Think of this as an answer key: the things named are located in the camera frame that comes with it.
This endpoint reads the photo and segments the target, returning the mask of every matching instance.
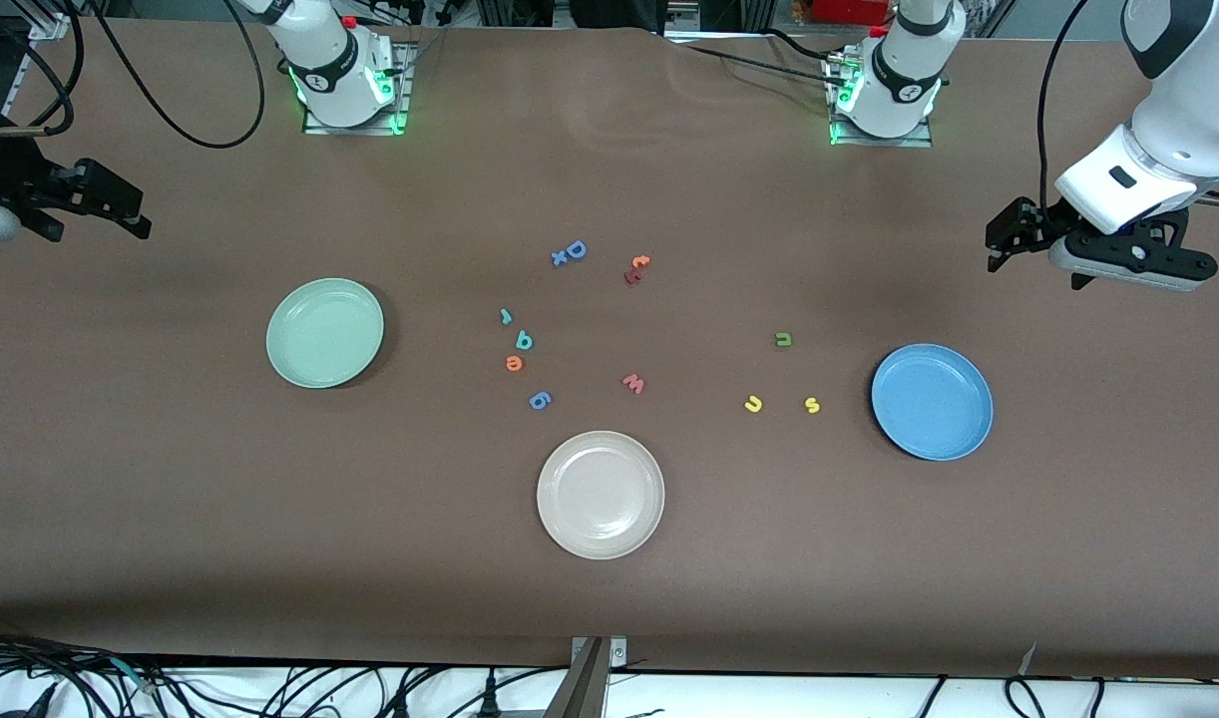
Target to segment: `blue plate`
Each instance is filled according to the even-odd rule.
[[[919,458],[953,461],[986,441],[993,406],[978,367],[958,351],[909,344],[885,356],[870,406],[892,444]]]

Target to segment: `white plate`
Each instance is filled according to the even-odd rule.
[[[362,373],[383,341],[383,308],[368,289],[325,278],[290,293],[268,321],[272,368],[296,386],[339,386]]]
[[[636,551],[663,518],[663,472],[618,432],[569,438],[542,463],[538,514],[561,549],[605,561]]]

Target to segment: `cable connector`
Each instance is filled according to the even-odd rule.
[[[490,669],[486,677],[486,690],[480,695],[480,709],[477,718],[499,718],[503,712],[499,709],[499,698],[495,695],[495,669]]]

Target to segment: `white floor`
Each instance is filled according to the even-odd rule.
[[[323,678],[288,706],[285,718],[302,718],[315,701],[357,669],[346,668]],[[380,680],[363,677],[327,701],[340,718],[372,718],[383,696],[393,695],[401,668],[382,669]],[[522,669],[500,669],[499,680]],[[179,669],[178,680],[190,681],[213,698],[234,701],[252,709],[262,708],[268,696],[285,681],[284,668]],[[446,718],[451,709],[477,695],[485,681],[480,668],[456,668],[424,683],[410,698],[410,718]],[[545,708],[563,672],[541,673],[499,691],[502,709]],[[29,708],[51,678],[9,674],[0,680],[0,713]],[[881,677],[611,677],[606,718],[639,717],[663,709],[661,718],[912,718],[919,714],[934,678]],[[1096,686],[1090,681],[1030,681],[1048,718],[1085,718]],[[118,701],[112,691],[100,690],[113,712]],[[1019,706],[1036,716],[1019,692]],[[195,701],[199,718],[240,718],[235,709],[217,708]],[[167,700],[167,717],[160,717],[150,700],[137,695],[134,712],[140,717],[187,718],[184,709]],[[334,717],[318,709],[316,714]],[[947,680],[929,713],[931,718],[1017,718],[1004,698],[1001,680]],[[48,718],[85,718],[79,692],[62,683]],[[1219,685],[1201,683],[1107,683],[1098,718],[1219,718]]]

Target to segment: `tabletop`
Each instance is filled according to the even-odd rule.
[[[252,117],[232,24],[113,28],[190,132]],[[451,29],[405,135],[308,137],[252,37],[263,124],[208,151],[87,26],[77,122],[39,145],[140,187],[154,233],[62,217],[57,245],[0,245],[0,627],[511,663],[618,633],[656,667],[779,672],[1003,674],[1037,644],[1032,672],[1219,677],[1219,274],[1174,295],[1075,293],[1040,257],[985,272],[985,224],[1037,191],[1043,41],[964,41],[933,149],[889,150],[829,145],[814,83],[640,30]],[[1146,91],[1124,45],[1065,46],[1053,177]],[[30,77],[13,117],[48,99]],[[586,258],[553,268],[574,240]],[[1187,245],[1219,260],[1219,210]],[[318,277],[388,318],[325,391],[265,354]],[[875,424],[874,368],[911,343],[990,383],[974,455],[911,458]],[[566,553],[535,508],[542,461],[590,429],[666,479],[658,530],[614,561]]]

